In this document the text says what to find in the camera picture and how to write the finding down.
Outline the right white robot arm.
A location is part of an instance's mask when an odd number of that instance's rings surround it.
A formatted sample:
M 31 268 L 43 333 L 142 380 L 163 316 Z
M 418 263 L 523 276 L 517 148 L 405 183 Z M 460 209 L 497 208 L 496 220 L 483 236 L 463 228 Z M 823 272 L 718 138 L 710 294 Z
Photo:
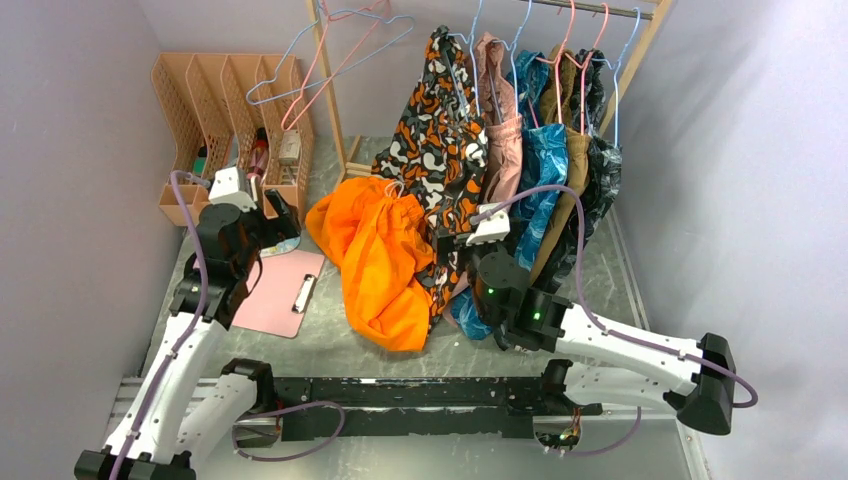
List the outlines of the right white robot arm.
M 530 287 L 528 272 L 497 242 L 442 235 L 437 251 L 466 269 L 472 304 L 500 349 L 556 354 L 539 389 L 548 412 L 631 405 L 672 413 L 702 433 L 730 434 L 736 367 L 724 337 L 669 337 L 590 317 L 568 299 Z

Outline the brown shorts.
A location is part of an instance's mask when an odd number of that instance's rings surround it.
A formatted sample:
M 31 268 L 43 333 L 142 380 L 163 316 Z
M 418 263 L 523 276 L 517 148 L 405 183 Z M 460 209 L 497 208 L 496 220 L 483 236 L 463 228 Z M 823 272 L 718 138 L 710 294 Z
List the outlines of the brown shorts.
M 588 186 L 589 137 L 573 128 L 570 99 L 577 67 L 567 59 L 571 54 L 570 50 L 563 50 L 559 46 L 554 47 L 550 52 L 550 59 L 559 60 L 560 63 L 557 66 L 550 66 L 549 78 L 542 90 L 538 109 L 544 130 L 553 135 L 549 151 L 556 160 L 566 164 L 566 177 L 560 183 L 575 193 L 582 194 Z M 566 230 L 575 201 L 564 192 L 553 191 L 551 194 L 556 204 L 531 270 L 531 280 L 539 286 L 557 273 L 559 263 L 573 243 L 567 238 Z

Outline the peach file organizer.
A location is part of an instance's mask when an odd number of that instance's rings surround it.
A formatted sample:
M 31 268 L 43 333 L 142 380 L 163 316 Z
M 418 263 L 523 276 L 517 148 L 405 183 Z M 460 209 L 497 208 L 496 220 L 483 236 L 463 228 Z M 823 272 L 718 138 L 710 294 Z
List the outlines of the peach file organizer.
M 175 141 L 174 169 L 211 179 L 231 161 L 245 168 L 263 129 L 263 188 L 306 214 L 315 131 L 297 98 L 303 74 L 295 56 L 166 52 L 151 81 Z

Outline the wooden clothes rack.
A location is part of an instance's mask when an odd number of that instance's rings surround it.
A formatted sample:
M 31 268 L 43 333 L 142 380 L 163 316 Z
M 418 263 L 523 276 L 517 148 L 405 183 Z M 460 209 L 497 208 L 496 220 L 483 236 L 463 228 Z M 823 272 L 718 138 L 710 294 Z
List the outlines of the wooden clothes rack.
M 357 8 L 367 1 L 329 1 L 333 10 Z M 488 32 L 507 48 L 504 69 L 515 68 L 523 51 L 539 51 L 547 62 L 561 49 L 599 49 L 623 76 L 631 79 L 671 7 L 669 1 L 391 1 L 392 14 L 416 19 L 414 31 L 370 61 L 336 78 L 341 135 L 388 137 L 414 83 L 423 70 L 425 47 L 440 25 L 459 38 L 476 78 L 473 46 Z M 343 60 L 370 27 L 366 18 L 350 17 L 329 33 L 333 67 Z M 397 36 L 405 23 L 377 27 L 351 62 Z

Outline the orange camouflage shorts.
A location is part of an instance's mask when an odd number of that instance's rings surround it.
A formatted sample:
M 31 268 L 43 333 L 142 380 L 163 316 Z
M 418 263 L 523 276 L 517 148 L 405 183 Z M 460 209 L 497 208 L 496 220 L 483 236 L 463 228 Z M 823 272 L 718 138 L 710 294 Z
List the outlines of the orange camouflage shorts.
M 429 36 L 423 71 L 389 146 L 376 155 L 372 172 L 401 181 L 416 197 L 424 210 L 424 237 L 433 248 L 439 228 L 472 232 L 486 160 L 485 124 L 472 62 L 458 36 L 440 25 Z M 436 323 L 464 270 L 438 267 L 433 261 L 416 278 L 432 300 L 430 321 Z

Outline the blue patterned shorts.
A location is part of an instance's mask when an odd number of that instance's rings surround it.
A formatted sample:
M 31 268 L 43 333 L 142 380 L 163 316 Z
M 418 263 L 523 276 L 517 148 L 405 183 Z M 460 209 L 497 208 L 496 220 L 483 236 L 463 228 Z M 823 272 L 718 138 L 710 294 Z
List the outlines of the blue patterned shorts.
M 522 170 L 518 192 L 543 185 L 561 184 L 566 177 L 566 164 L 549 151 L 553 135 L 547 133 L 541 120 L 538 104 L 549 78 L 550 65 L 540 52 L 521 51 L 515 60 L 518 112 L 522 115 Z M 539 251 L 548 220 L 556 204 L 551 194 L 555 190 L 532 194 L 511 206 L 510 217 L 518 221 L 514 233 L 517 245 L 509 249 L 518 264 L 531 270 Z

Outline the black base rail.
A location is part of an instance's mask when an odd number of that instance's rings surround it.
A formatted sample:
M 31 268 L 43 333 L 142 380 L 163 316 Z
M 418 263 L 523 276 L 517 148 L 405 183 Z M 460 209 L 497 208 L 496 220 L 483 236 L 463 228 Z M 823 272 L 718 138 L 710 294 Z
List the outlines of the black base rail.
M 544 420 L 571 419 L 578 407 L 539 377 L 278 377 L 277 405 L 317 408 L 242 420 L 240 445 L 329 437 L 475 435 L 531 439 Z

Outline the pink clipboard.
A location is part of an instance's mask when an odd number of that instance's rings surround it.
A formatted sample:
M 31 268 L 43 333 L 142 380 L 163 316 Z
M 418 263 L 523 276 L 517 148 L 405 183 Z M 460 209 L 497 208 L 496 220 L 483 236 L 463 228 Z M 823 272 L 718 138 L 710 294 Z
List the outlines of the pink clipboard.
M 264 257 L 249 276 L 250 295 L 232 325 L 284 338 L 295 338 L 305 317 L 325 257 L 294 250 Z

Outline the blue packaged item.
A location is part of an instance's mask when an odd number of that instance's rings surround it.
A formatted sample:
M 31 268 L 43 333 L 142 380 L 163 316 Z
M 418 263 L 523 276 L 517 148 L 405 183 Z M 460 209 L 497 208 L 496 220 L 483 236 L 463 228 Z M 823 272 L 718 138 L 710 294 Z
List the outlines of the blue packaged item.
M 276 245 L 264 248 L 260 251 L 262 258 L 285 255 L 295 251 L 301 243 L 300 237 L 283 240 Z

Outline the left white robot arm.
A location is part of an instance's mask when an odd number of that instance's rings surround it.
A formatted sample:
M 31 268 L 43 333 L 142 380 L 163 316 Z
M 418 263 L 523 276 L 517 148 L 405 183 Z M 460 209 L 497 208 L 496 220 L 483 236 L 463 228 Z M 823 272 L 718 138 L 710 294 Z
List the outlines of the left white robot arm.
M 77 479 L 194 479 L 200 464 L 243 416 L 279 404 L 271 366 L 233 359 L 211 394 L 190 405 L 202 371 L 248 298 L 262 249 L 300 233 L 297 211 L 275 190 L 276 215 L 258 207 L 210 204 L 191 230 L 190 257 L 169 307 L 159 350 L 131 406 L 98 451 L 83 451 Z

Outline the pink wire hanger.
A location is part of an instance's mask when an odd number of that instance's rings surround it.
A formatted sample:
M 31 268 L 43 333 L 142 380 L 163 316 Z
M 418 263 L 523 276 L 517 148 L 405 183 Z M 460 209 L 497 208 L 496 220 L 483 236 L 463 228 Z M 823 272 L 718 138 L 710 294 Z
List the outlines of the pink wire hanger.
M 371 5 L 374 2 L 375 1 L 367 1 L 365 4 L 361 4 L 357 8 L 360 8 L 360 7 L 363 7 L 363 6 L 366 6 L 366 5 Z M 311 7 L 313 6 L 313 1 L 308 1 L 307 4 L 308 4 L 308 7 L 309 7 L 309 12 L 313 15 L 313 19 L 312 19 L 312 21 L 313 21 L 317 18 L 317 14 L 311 12 Z M 330 31 L 332 30 L 332 28 L 336 24 L 338 24 L 338 23 L 335 23 L 330 27 Z M 315 30 L 312 30 L 312 31 L 314 32 L 313 37 L 314 37 L 315 45 L 316 45 L 316 42 L 319 38 L 319 35 L 323 31 L 323 28 L 317 27 Z M 328 33 L 326 44 L 325 44 L 326 58 L 324 60 L 320 60 L 317 63 L 317 65 L 315 66 L 315 69 L 312 72 L 312 76 L 310 78 L 311 81 L 323 79 L 325 73 L 330 73 L 332 70 L 335 70 L 338 67 L 338 65 L 342 62 L 342 60 L 341 60 L 339 62 L 339 64 L 336 65 L 335 67 L 333 67 L 332 64 L 331 64 L 331 61 L 330 61 L 330 58 L 329 58 L 328 47 L 327 47 L 327 41 L 328 41 L 329 33 Z M 340 115 L 339 115 L 338 101 L 337 101 L 337 95 L 336 95 L 335 84 L 334 84 L 336 78 L 329 83 L 328 87 L 323 92 L 319 91 L 319 87 L 315 87 L 315 88 L 307 90 L 303 94 L 302 97 L 299 97 L 298 94 L 295 94 L 295 98 L 292 100 L 289 109 L 283 115 L 283 118 L 281 120 L 282 129 L 284 131 L 288 131 L 288 130 L 293 129 L 295 124 L 298 123 L 300 121 L 300 119 L 306 113 L 309 112 L 309 110 L 312 108 L 313 104 L 321 96 L 323 96 L 326 100 L 326 103 L 327 103 L 327 110 L 328 110 L 328 115 L 329 115 L 329 119 L 330 119 L 331 130 L 335 135 L 340 136 L 341 135 L 341 120 L 340 120 Z

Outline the pink shorts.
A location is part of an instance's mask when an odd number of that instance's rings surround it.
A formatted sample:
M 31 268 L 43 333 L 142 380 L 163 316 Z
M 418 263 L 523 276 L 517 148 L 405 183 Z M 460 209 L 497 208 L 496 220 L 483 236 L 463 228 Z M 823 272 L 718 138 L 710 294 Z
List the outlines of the pink shorts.
M 515 88 L 502 72 L 505 43 L 486 32 L 474 46 L 477 98 L 487 138 L 486 172 L 481 202 L 501 202 L 517 192 L 522 170 L 523 118 Z

